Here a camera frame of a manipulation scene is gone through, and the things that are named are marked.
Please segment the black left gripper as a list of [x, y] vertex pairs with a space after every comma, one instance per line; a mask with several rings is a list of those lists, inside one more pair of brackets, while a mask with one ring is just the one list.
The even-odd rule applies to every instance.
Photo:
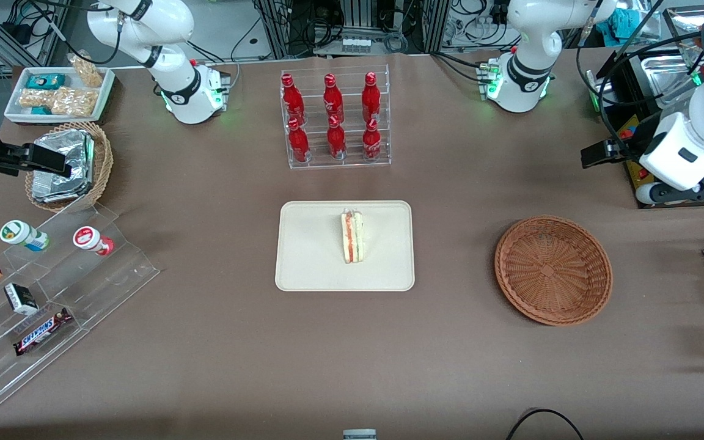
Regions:
[[625, 161], [638, 162], [648, 148], [650, 140], [623, 139], [600, 141], [581, 150], [581, 165], [584, 169], [605, 163]]

